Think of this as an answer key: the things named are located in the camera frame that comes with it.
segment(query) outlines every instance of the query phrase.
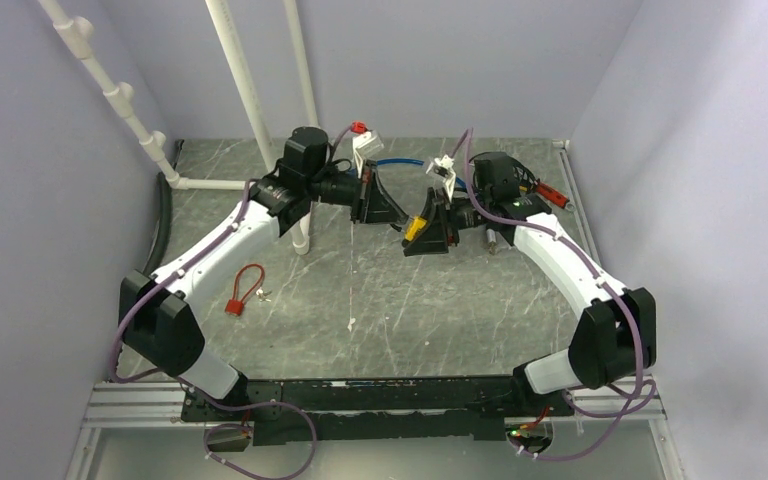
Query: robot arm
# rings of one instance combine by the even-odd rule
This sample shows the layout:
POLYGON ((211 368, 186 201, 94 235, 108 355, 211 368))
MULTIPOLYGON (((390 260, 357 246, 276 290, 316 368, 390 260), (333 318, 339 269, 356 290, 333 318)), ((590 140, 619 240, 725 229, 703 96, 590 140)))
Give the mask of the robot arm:
MULTIPOLYGON (((644 368, 652 366, 656 357, 652 295, 645 288, 629 290, 605 272, 567 235, 540 197, 534 193, 522 196, 515 159, 503 152, 487 152, 476 155, 472 162, 474 188, 486 208, 500 217, 527 221, 533 227, 490 225, 546 273, 579 318, 569 348, 514 369, 515 390, 526 399, 535 399, 581 385, 596 389, 634 372, 634 346, 628 325, 616 302, 602 288, 604 284, 619 292, 632 311, 643 343, 644 368)), ((412 219, 405 230, 405 255, 448 253, 449 247, 459 241, 459 230, 485 223, 487 220, 477 214, 468 199, 453 197, 446 188, 429 189, 422 214, 412 219)))
MULTIPOLYGON (((202 311, 206 300, 239 265, 289 231, 310 211, 312 201, 347 206, 356 223, 404 224, 407 220, 378 181, 374 162, 364 161, 357 175, 340 172, 326 162, 330 148, 322 130, 296 129, 276 171, 252 187, 242 221, 236 221, 243 207, 240 202, 204 239, 151 277, 136 271, 128 275, 120 291, 120 318, 131 313, 133 321, 124 331, 124 343, 167 375, 182 378, 222 404, 248 404, 248 379, 207 348, 194 312, 202 311), (212 248, 204 255, 208 247, 212 248), (182 270, 182 265, 190 263, 190 268, 182 270), (165 289, 160 289, 135 314, 131 312, 165 279, 170 280, 165 289)), ((515 160, 499 152, 474 158, 475 182, 483 203, 497 215, 527 219, 532 225, 556 233, 551 236, 533 228, 491 225, 546 272, 579 316, 568 349, 513 370, 514 396, 521 403, 541 404, 544 396, 552 392, 579 385, 599 388, 634 371, 631 336, 620 321, 618 306, 600 288, 601 282, 622 292, 621 298, 641 332, 645 366, 654 364, 652 296, 643 288, 627 289, 598 266, 598 278, 594 279, 581 257, 556 241, 566 233, 549 206, 534 194, 520 196, 511 162, 515 160)), ((459 242, 459 230, 488 223, 468 199, 453 198, 447 189, 430 188, 427 195, 423 212, 405 228, 402 244, 406 256, 447 253, 459 242)))
POLYGON ((167 375, 185 380, 220 403, 248 403, 248 379, 207 347, 195 313, 203 311, 239 265, 305 216, 311 201, 348 206, 357 223, 403 224, 407 218, 378 181, 374 162, 364 162, 358 178, 326 163, 330 148, 324 131, 296 129, 276 171, 254 182, 248 202, 239 202, 209 234, 151 277, 137 271, 125 277, 119 315, 122 319, 132 315, 132 320, 122 335, 124 343, 167 375), (244 205, 247 211, 238 220, 244 205), (159 283, 165 288, 133 312, 159 283))

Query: red zip tie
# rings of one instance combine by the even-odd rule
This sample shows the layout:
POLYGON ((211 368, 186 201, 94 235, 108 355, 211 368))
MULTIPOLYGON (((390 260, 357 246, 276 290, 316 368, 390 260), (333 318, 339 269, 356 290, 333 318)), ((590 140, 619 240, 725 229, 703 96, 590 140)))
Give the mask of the red zip tie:
POLYGON ((257 263, 250 263, 246 265, 245 267, 241 268, 239 272, 237 272, 237 276, 234 277, 234 292, 231 294, 231 299, 228 300, 228 303, 225 305, 225 313, 229 315, 234 315, 235 317, 239 317, 243 314, 243 309, 246 305, 246 300, 248 299, 249 295, 254 292, 254 290, 261 285, 263 285, 263 277, 266 276, 266 270, 263 269, 263 267, 257 263), (260 276, 257 278, 257 281, 254 282, 254 285, 248 291, 240 298, 237 299, 237 291, 240 287, 240 277, 243 276, 243 273, 245 273, 246 270, 250 268, 257 268, 260 270, 260 276))

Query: black hose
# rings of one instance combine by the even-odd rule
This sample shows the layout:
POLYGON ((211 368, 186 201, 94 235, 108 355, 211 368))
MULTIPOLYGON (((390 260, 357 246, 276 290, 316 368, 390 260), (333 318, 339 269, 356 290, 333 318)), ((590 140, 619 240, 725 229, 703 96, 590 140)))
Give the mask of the black hose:
MULTIPOLYGON (((181 155, 181 148, 184 146, 183 140, 175 142, 175 153, 172 166, 178 166, 178 157, 181 155)), ((172 234, 172 187, 166 181, 163 173, 157 174, 157 192, 158 192, 158 215, 157 228, 155 229, 154 242, 151 245, 151 251, 148 254, 143 267, 143 274, 151 275, 151 272, 157 270, 163 262, 166 255, 166 248, 169 246, 169 237, 172 234)))

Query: black metal bracket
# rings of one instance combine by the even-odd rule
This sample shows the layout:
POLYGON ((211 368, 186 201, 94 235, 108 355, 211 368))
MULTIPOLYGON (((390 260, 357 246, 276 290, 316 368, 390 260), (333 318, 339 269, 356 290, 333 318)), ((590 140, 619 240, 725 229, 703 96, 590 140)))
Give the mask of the black metal bracket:
POLYGON ((401 225, 407 221, 408 215, 378 179, 378 164, 372 160, 363 164, 360 184, 349 216, 352 222, 367 225, 401 225))
POLYGON ((442 189, 429 188, 420 218, 426 223, 410 240, 402 240, 406 257, 449 253, 460 242, 457 226, 449 218, 449 202, 442 189))
MULTIPOLYGON (((507 375, 467 377, 253 380, 252 403, 281 400, 309 412, 322 440, 472 436, 503 440, 506 417, 552 416, 572 410, 560 392, 526 400, 507 375)), ((254 445, 306 441, 310 432, 295 412, 278 407, 252 410, 254 445)), ((239 422, 243 412, 224 412, 187 393, 184 422, 239 422)))

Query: white pvc pipe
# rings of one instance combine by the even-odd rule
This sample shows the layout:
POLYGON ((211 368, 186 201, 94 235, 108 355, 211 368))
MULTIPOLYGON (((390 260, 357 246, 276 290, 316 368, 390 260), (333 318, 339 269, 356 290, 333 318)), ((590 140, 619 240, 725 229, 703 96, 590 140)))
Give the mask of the white pvc pipe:
POLYGON ((172 164, 169 163, 163 152, 163 142, 166 140, 166 135, 158 131, 149 132, 146 130, 131 105, 134 89, 124 82, 114 83, 101 64, 98 63, 89 44, 90 36, 93 33, 93 26, 89 20, 83 17, 70 18, 57 0, 39 0, 39 4, 48 14, 54 29, 69 47, 69 51, 84 64, 95 82, 101 87, 101 91, 110 106, 131 127, 131 131, 136 135, 140 145, 163 172, 169 185, 173 188, 179 188, 181 176, 172 168, 172 164))
POLYGON ((299 20, 299 7, 296 0, 284 0, 284 10, 287 12, 287 24, 290 27, 290 38, 293 40, 293 53, 296 56, 296 68, 299 70, 299 80, 302 82, 307 121, 314 127, 319 127, 319 117, 316 115, 316 101, 313 98, 313 83, 310 81, 310 68, 307 65, 307 54, 302 36, 302 24, 299 20))
MULTIPOLYGON (((237 33, 234 18, 231 16, 231 9, 226 0, 205 0, 205 3, 208 12, 210 12, 210 18, 213 20, 216 35, 219 37, 219 43, 225 52, 225 59, 231 69, 231 76, 234 77, 234 83, 237 85, 237 91, 243 101, 246 116, 248 116, 254 131, 254 138, 257 140, 263 162, 268 170, 272 170, 276 160, 272 139, 266 129, 260 98, 257 96, 254 81, 251 78, 248 61, 240 43, 240 35, 237 33)), ((309 225, 310 219, 306 217, 290 229, 290 235, 293 237, 293 248, 299 255, 304 255, 310 250, 309 225)))
POLYGON ((242 180, 202 180, 200 178, 181 178, 182 190, 195 188, 199 190, 242 190, 246 182, 242 180))

